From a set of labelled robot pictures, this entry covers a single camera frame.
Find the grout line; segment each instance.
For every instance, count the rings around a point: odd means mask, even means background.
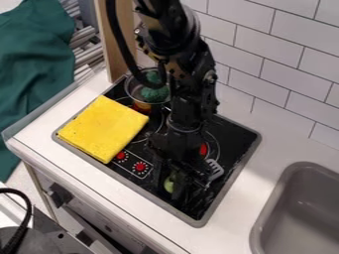
[[[228,70],[228,76],[227,76],[227,80],[226,80],[226,85],[230,84],[230,78],[231,78],[231,71],[232,68],[230,66],[228,66],[230,69]]]
[[[330,88],[329,88],[329,90],[328,90],[328,92],[327,92],[327,95],[326,95],[325,100],[324,100],[325,103],[326,103],[326,101],[327,101],[327,99],[328,99],[329,94],[331,93],[331,90],[332,90],[333,86],[334,86],[334,82],[331,84],[331,86],[330,86]]]
[[[300,68],[301,61],[302,61],[302,59],[303,59],[303,54],[305,53],[305,49],[306,49],[306,47],[303,47],[303,49],[302,49],[302,51],[301,51],[301,55],[300,55],[299,62],[297,63],[297,66],[296,66],[296,69],[299,69],[299,68]]]
[[[277,10],[275,9],[275,12],[274,12],[274,15],[273,15],[273,18],[272,18],[272,21],[271,21],[271,26],[270,26],[269,34],[272,33],[273,25],[274,25],[274,22],[275,22],[275,19],[276,19],[276,12],[277,12]]]
[[[315,129],[315,125],[316,125],[316,122],[314,122],[314,124],[313,124],[313,126],[312,126],[312,129],[311,129],[311,131],[310,131],[310,133],[309,133],[309,135],[308,135],[308,138],[310,139],[310,137],[312,136],[312,134],[313,134],[313,131],[314,131],[314,129]]]
[[[223,44],[223,45],[225,45],[225,46],[232,47],[232,48],[237,49],[237,50],[239,50],[239,51],[246,52],[246,53],[251,54],[251,55],[253,55],[253,56],[256,56],[256,57],[259,57],[259,58],[263,58],[263,56],[257,55],[257,54],[252,53],[252,52],[245,51],[245,50],[240,49],[240,48],[237,48],[237,47],[233,47],[232,45],[222,43],[222,42],[220,42],[220,41],[218,41],[218,40],[215,40],[215,39],[212,39],[212,38],[210,38],[210,37],[206,37],[206,36],[205,36],[205,38],[207,38],[208,40],[212,40],[212,41],[214,41],[214,42]],[[316,75],[316,74],[311,73],[311,72],[307,72],[307,71],[305,71],[305,70],[303,70],[303,69],[299,69],[299,68],[292,67],[292,66],[287,65],[287,64],[285,64],[285,63],[280,63],[280,62],[278,62],[278,61],[276,61],[276,60],[272,60],[272,59],[267,59],[267,60],[270,60],[270,61],[272,61],[272,62],[274,62],[274,63],[281,64],[281,65],[284,65],[284,66],[287,66],[287,67],[296,69],[296,70],[298,70],[298,71],[301,71],[301,72],[306,73],[306,74],[309,74],[309,75],[316,76],[316,77],[318,77],[318,78],[321,78],[321,79],[326,80],[326,81],[329,81],[329,82],[335,82],[334,80],[327,79],[326,77],[319,76],[319,75]]]
[[[255,96],[255,95],[251,94],[251,93],[248,93],[248,92],[246,92],[246,91],[243,91],[243,90],[241,90],[241,89],[239,89],[239,88],[237,88],[237,87],[235,87],[235,86],[231,86],[231,85],[230,85],[230,87],[233,88],[233,89],[235,89],[235,90],[238,90],[238,91],[240,91],[240,92],[243,92],[243,93],[245,93],[245,94],[247,94],[247,95],[250,95],[250,96],[252,96],[252,97],[254,97],[254,98],[261,99],[261,100],[263,100],[263,101],[269,103],[270,105],[273,105],[273,106],[278,107],[278,108],[280,108],[280,109],[286,110],[286,111],[289,112],[289,113],[292,113],[292,114],[294,114],[294,115],[300,116],[300,117],[305,118],[305,119],[308,119],[308,120],[310,120],[310,121],[312,121],[312,122],[319,123],[319,124],[321,124],[321,125],[323,125],[323,126],[325,126],[325,127],[327,127],[327,128],[330,128],[330,129],[332,129],[332,130],[339,131],[339,128],[336,129],[336,128],[331,127],[331,126],[328,126],[328,125],[326,125],[326,124],[324,124],[324,123],[317,122],[317,120],[314,120],[314,119],[309,118],[309,117],[307,117],[307,116],[301,115],[301,114],[299,114],[299,113],[297,113],[297,112],[291,111],[291,110],[289,110],[289,109],[287,109],[287,108],[282,108],[282,107],[279,106],[279,105],[276,105],[276,104],[274,104],[274,103],[271,103],[270,101],[267,101],[267,100],[264,99],[264,98],[260,98],[260,97],[257,97],[257,96]]]
[[[209,9],[209,0],[206,1],[206,13],[208,14]]]
[[[238,33],[238,25],[236,25],[236,28],[234,30],[234,38],[233,38],[233,46],[235,47],[236,40],[237,40],[237,33]]]
[[[321,50],[316,49],[316,48],[312,48],[312,47],[307,46],[307,45],[303,45],[303,44],[300,44],[300,43],[291,41],[291,40],[286,39],[286,38],[283,38],[283,37],[279,37],[279,36],[276,36],[276,35],[273,35],[273,34],[268,34],[268,33],[266,33],[266,32],[260,31],[260,30],[258,30],[258,29],[251,28],[251,27],[247,27],[247,26],[244,26],[244,25],[241,25],[241,24],[238,24],[238,23],[229,21],[229,20],[225,20],[225,19],[222,19],[222,18],[213,16],[213,15],[210,15],[210,14],[206,14],[206,15],[208,15],[208,16],[210,16],[210,17],[212,17],[212,18],[215,18],[215,19],[219,19],[219,20],[222,20],[222,21],[226,21],[226,22],[232,23],[232,24],[234,24],[234,25],[238,25],[238,26],[243,27],[243,28],[247,28],[247,29],[254,30],[254,31],[256,31],[256,32],[258,32],[258,33],[261,33],[261,34],[264,34],[264,35],[269,35],[269,36],[272,36],[272,37],[274,37],[274,38],[281,39],[281,40],[283,40],[283,41],[286,41],[286,42],[289,42],[289,43],[292,43],[292,44],[296,44],[296,45],[299,45],[299,46],[302,46],[302,47],[308,47],[309,49],[312,49],[312,50],[315,50],[315,51],[318,51],[318,52],[327,54],[327,55],[332,56],[332,57],[335,57],[335,58],[339,58],[339,56],[333,55],[333,54],[328,53],[328,52],[321,51]]]
[[[272,6],[268,6],[268,5],[265,5],[265,4],[253,2],[253,1],[251,1],[251,0],[244,0],[244,1],[250,2],[250,3],[253,3],[253,4],[258,4],[258,5],[261,5],[261,6],[270,8],[270,9],[275,9],[275,10],[280,11],[280,12],[285,12],[285,13],[288,13],[288,14],[291,14],[291,15],[298,16],[298,17],[300,17],[300,18],[304,18],[304,19],[307,19],[307,20],[311,20],[311,21],[314,21],[314,22],[318,22],[318,23],[321,23],[321,24],[324,24],[324,25],[328,25],[328,26],[331,26],[331,27],[334,27],[334,28],[339,28],[339,26],[336,26],[336,25],[333,25],[333,24],[330,24],[330,23],[326,23],[326,22],[323,22],[323,21],[320,21],[320,20],[314,20],[312,17],[309,18],[309,17],[307,17],[307,16],[302,16],[302,15],[297,14],[297,13],[288,12],[288,11],[283,10],[283,9],[279,9],[279,8],[272,7]]]
[[[284,103],[283,108],[286,108],[286,107],[287,107],[287,104],[288,104],[288,101],[289,101],[290,94],[291,94],[291,90],[288,92],[288,95],[287,95],[287,98],[286,98],[286,102]]]
[[[257,97],[253,97],[253,101],[252,101],[252,105],[251,105],[251,111],[250,111],[250,113],[252,114],[253,113],[253,109],[254,109],[254,106],[255,106],[255,103],[256,103],[256,99],[257,99]]]
[[[279,85],[279,84],[277,84],[277,83],[273,83],[273,82],[271,82],[271,81],[269,81],[269,80],[266,80],[266,79],[263,79],[263,78],[261,78],[261,77],[257,77],[257,76],[255,76],[255,75],[246,73],[246,72],[244,72],[244,71],[242,71],[242,70],[239,70],[239,69],[237,69],[237,68],[234,68],[234,67],[231,67],[231,68],[233,68],[233,69],[235,69],[235,70],[237,70],[238,72],[241,72],[241,73],[243,73],[243,74],[252,76],[252,77],[257,78],[257,79],[259,79],[259,80],[262,80],[262,81],[264,81],[264,82],[270,83],[270,84],[272,84],[272,85],[276,85],[276,86],[278,86],[278,87],[280,87],[280,88],[282,88],[282,89],[284,89],[284,90],[288,90],[288,91],[294,92],[294,93],[296,93],[296,94],[299,94],[299,95],[304,96],[304,97],[306,97],[306,98],[309,98],[309,99],[311,99],[311,100],[315,100],[315,101],[320,102],[320,103],[322,103],[322,104],[324,104],[324,105],[327,105],[327,106],[329,106],[329,107],[332,107],[332,108],[335,108],[335,109],[339,109],[339,107],[334,106],[334,105],[331,105],[331,104],[328,104],[328,103],[324,103],[324,101],[322,101],[322,100],[319,100],[319,99],[310,97],[310,96],[305,95],[305,94],[302,94],[302,93],[300,93],[300,92],[298,92],[298,91],[290,90],[290,89],[288,89],[288,88],[286,88],[286,87],[284,87],[284,86],[282,86],[282,85]]]
[[[263,73],[263,68],[264,68],[264,62],[265,62],[265,58],[263,58],[262,65],[260,66],[260,70],[259,70],[259,77],[261,77],[261,76],[262,76],[262,73]]]
[[[318,3],[317,3],[316,8],[315,8],[315,12],[314,12],[313,20],[315,20],[316,15],[318,14],[320,3],[321,3],[321,0],[318,0]]]

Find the sink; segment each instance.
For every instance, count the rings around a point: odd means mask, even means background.
[[[252,228],[254,254],[338,254],[339,175],[312,163],[289,166]]]

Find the white countertop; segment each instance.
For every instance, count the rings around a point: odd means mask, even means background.
[[[193,228],[53,141],[56,128],[110,85],[103,70],[7,144],[71,191],[90,198],[98,211],[121,219],[167,253],[250,254],[251,228],[287,166],[307,161],[339,173],[339,151],[225,104],[220,114],[258,131],[263,140],[207,224]]]

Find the black wire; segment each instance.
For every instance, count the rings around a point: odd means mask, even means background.
[[[7,244],[2,249],[2,252],[1,252],[3,254],[11,254],[11,253],[14,253],[16,248],[20,245],[22,239],[25,236],[25,233],[27,232],[27,229],[28,229],[27,227],[28,227],[28,224],[29,224],[31,216],[32,216],[32,204],[31,204],[30,200],[28,199],[28,197],[19,190],[14,190],[14,189],[10,189],[10,188],[3,188],[3,189],[0,189],[0,193],[11,193],[11,194],[18,195],[19,197],[21,197],[25,201],[26,207],[27,207],[24,220],[21,222],[17,231],[14,233],[12,238],[7,242]]]
[[[143,84],[144,86],[147,86],[149,88],[161,88],[164,86],[163,84],[155,84],[149,82],[146,77],[140,72],[137,63],[131,54],[126,40],[124,38],[124,35],[121,31],[118,15],[117,15],[117,6],[116,6],[116,0],[106,0],[106,12],[108,21],[111,27],[111,30],[114,34],[115,40],[117,41],[119,50],[121,52],[122,57],[124,58],[124,61],[132,73],[132,75],[135,77],[135,79]]]

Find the green towel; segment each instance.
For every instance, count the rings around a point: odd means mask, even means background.
[[[73,82],[73,32],[57,0],[24,0],[0,15],[0,132]],[[19,159],[2,140],[0,162],[5,182]]]

